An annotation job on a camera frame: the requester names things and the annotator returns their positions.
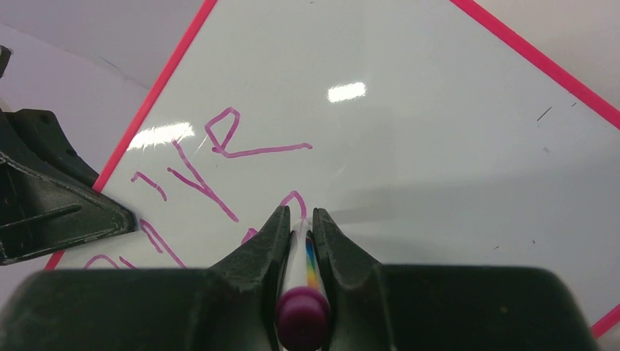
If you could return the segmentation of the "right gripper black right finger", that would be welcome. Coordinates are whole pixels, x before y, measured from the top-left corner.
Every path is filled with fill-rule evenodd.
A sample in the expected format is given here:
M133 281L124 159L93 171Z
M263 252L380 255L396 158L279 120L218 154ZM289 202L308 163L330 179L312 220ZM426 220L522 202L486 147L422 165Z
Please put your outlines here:
M312 232L333 307L326 350L597 350L566 285L550 271L387 264L323 208Z

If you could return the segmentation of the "pink marker pen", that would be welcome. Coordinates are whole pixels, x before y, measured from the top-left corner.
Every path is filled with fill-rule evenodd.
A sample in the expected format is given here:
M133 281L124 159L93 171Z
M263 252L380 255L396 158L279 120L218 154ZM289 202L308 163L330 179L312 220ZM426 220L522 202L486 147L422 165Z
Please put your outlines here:
M319 350L329 334L331 308L314 250L311 222L292 227L281 275L275 327L285 350Z

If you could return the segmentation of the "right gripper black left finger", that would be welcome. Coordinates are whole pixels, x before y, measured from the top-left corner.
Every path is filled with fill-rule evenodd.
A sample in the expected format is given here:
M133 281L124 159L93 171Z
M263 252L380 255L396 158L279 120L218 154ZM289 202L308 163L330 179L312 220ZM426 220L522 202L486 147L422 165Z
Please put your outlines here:
M1 312L3 350L277 350L274 311L289 246L279 206L210 268L36 273Z

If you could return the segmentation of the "pink-framed whiteboard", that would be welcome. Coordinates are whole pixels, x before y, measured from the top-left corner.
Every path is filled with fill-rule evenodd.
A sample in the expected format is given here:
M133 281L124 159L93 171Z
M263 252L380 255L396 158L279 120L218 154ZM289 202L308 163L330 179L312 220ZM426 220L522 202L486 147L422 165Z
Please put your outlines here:
M474 1L205 1L95 188L137 232L49 269L208 267L284 204L619 323L619 111Z

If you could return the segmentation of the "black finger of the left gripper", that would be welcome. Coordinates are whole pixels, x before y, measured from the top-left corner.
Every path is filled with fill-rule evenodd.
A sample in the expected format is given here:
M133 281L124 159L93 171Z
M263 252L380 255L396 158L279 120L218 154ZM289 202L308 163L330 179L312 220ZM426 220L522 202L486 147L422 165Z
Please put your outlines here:
M132 232L135 215L93 188L49 110L1 113L1 264Z

